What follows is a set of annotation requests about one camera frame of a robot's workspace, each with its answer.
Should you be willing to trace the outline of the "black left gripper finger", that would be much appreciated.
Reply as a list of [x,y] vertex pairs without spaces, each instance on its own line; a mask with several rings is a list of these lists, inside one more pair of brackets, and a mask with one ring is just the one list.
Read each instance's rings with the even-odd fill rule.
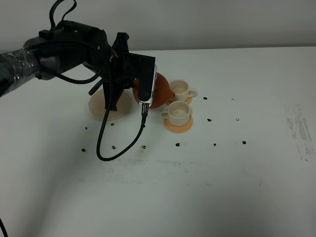
[[117,103],[123,91],[129,88],[129,79],[112,79],[110,85],[109,79],[103,80],[103,90],[105,97],[105,109],[109,111],[117,111]]

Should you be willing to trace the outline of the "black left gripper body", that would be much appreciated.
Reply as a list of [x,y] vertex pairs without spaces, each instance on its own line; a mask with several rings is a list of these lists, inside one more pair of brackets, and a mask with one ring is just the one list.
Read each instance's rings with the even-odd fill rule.
[[105,59],[108,59],[111,70],[113,91],[134,88],[135,72],[129,55],[129,35],[122,32],[117,33],[112,46],[108,44],[105,32],[102,32],[102,36],[105,40],[105,52],[109,53],[109,55],[105,56]]

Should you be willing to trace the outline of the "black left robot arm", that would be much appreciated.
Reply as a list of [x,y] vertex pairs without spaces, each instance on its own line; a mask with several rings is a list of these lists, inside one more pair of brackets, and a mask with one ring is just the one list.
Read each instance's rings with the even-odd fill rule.
[[0,55],[0,94],[4,96],[33,78],[54,77],[73,84],[88,84],[100,78],[90,91],[103,87],[106,109],[115,111],[124,89],[140,75],[142,57],[130,53],[128,35],[118,33],[113,46],[96,27],[61,21],[51,30],[24,43],[21,49]]

